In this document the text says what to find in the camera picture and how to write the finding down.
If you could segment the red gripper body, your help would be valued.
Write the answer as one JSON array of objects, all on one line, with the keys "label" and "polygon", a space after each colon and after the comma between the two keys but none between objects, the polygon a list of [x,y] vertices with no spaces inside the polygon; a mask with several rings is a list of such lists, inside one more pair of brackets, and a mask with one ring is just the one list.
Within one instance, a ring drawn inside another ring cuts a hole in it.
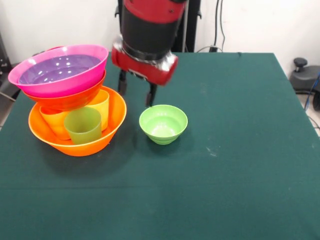
[{"label": "red gripper body", "polygon": [[145,63],[127,55],[122,49],[112,48],[111,60],[114,65],[125,72],[134,73],[148,82],[165,86],[178,65],[178,57],[169,52],[163,59],[156,63]]}]

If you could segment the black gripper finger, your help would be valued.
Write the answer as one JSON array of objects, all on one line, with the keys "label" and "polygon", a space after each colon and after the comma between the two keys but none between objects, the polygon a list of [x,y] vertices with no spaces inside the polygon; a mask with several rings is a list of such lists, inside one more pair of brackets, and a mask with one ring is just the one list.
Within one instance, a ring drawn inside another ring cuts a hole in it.
[{"label": "black gripper finger", "polygon": [[157,92],[157,88],[158,86],[154,83],[149,83],[149,92],[146,96],[146,102],[145,102],[145,106],[146,107],[152,107],[154,100],[155,100],[155,96],[156,96],[156,92]]},{"label": "black gripper finger", "polygon": [[125,95],[127,91],[127,72],[121,70],[119,73],[119,80],[118,80],[118,92],[120,95]]}]

